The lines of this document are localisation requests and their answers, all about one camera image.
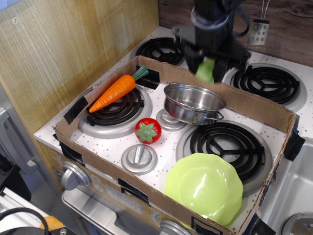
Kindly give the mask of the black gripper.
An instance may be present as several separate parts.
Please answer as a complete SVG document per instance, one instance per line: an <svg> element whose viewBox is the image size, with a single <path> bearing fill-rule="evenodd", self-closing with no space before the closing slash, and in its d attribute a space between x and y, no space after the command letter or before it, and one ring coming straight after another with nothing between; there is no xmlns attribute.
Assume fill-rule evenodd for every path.
<svg viewBox="0 0 313 235"><path fill-rule="evenodd" d="M214 83L222 82L232 66L245 66L251 57L250 52L237 41L227 25L217 29L177 25L172 31L176 41L184 48L185 60L193 74L196 74L204 57L215 59Z"/></svg>

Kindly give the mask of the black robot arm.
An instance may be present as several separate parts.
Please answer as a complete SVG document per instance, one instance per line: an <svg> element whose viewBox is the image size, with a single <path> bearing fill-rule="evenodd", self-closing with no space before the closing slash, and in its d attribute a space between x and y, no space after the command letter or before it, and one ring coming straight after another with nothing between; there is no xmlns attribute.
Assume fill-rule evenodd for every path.
<svg viewBox="0 0 313 235"><path fill-rule="evenodd" d="M172 28L174 44L182 49L192 73L199 71L205 58L214 61L211 70L214 82L221 82L233 67L246 69L251 54L237 38L245 36L249 29L233 32L236 13L250 26L247 15L240 8L241 3L240 0L196 0L191 12L192 26Z"/></svg>

